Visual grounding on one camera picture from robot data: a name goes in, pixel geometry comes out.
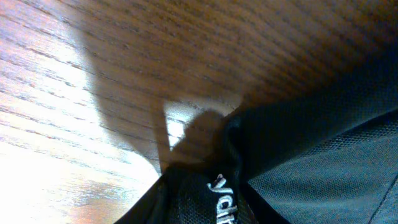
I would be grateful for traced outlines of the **plain black t-shirt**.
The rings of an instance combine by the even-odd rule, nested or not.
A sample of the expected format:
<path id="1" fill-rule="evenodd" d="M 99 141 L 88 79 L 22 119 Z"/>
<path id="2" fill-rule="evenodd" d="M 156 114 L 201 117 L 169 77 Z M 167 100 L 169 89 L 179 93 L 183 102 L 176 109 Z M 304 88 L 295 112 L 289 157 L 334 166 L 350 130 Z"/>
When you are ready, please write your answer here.
<path id="1" fill-rule="evenodd" d="M 396 223 L 397 47 L 312 96 L 230 117 L 209 168 L 170 166 L 120 223 Z"/>

